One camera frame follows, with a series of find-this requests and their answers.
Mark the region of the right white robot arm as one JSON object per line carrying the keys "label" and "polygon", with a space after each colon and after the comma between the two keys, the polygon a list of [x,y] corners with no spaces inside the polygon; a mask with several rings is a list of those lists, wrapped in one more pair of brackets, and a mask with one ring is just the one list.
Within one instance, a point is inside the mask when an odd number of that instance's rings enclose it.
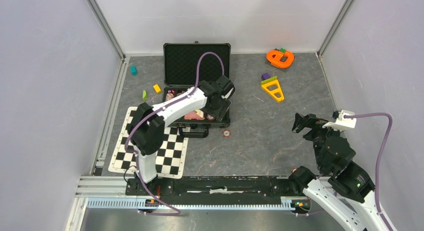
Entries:
{"label": "right white robot arm", "polygon": [[[387,117],[388,125],[380,146],[375,178],[353,159],[356,152],[348,140],[342,137],[346,130],[354,129],[358,118]],[[385,112],[355,114],[348,110],[333,112],[333,121],[318,118],[310,113],[295,114],[292,132],[304,128],[309,132],[302,137],[312,142],[317,170],[321,176],[329,176],[328,190],[320,177],[308,168],[299,166],[288,177],[289,190],[295,195],[306,195],[320,205],[346,231],[394,231],[396,227],[382,208],[379,196],[380,163],[393,118]]]}

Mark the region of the black poker carrying case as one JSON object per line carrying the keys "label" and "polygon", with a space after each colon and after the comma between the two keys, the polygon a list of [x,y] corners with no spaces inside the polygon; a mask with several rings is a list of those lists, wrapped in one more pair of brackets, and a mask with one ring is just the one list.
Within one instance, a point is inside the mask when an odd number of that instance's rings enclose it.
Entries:
{"label": "black poker carrying case", "polygon": [[[175,90],[175,97],[185,93],[195,85],[197,64],[199,58],[206,52],[217,54],[224,66],[224,75],[230,76],[231,45],[229,43],[165,43],[164,55],[164,83],[162,102],[165,102],[168,90]],[[204,113],[204,120],[185,120],[184,115],[170,124],[178,128],[185,138],[206,138],[210,128],[228,128],[231,124],[230,112],[227,111],[222,121],[208,120]]]}

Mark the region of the pink brown chip roll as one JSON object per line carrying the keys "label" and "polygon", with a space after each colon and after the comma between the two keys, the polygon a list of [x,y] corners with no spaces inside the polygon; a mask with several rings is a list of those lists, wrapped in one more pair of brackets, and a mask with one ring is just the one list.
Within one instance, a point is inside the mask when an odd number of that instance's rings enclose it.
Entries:
{"label": "pink brown chip roll", "polygon": [[167,101],[173,99],[174,97],[175,97],[174,93],[167,93],[166,96],[165,96],[165,101],[167,102]]}

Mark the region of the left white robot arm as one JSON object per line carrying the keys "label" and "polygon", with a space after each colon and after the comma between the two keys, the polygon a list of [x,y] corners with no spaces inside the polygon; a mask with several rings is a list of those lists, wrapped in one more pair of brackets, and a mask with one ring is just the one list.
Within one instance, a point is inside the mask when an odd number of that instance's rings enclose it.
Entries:
{"label": "left white robot arm", "polygon": [[195,110],[201,110],[221,122],[226,118],[234,92],[234,84],[222,75],[216,81],[202,80],[168,101],[155,105],[144,102],[137,107],[126,143],[132,143],[134,147],[140,191],[151,195],[157,189],[156,156],[164,141],[165,128]]}

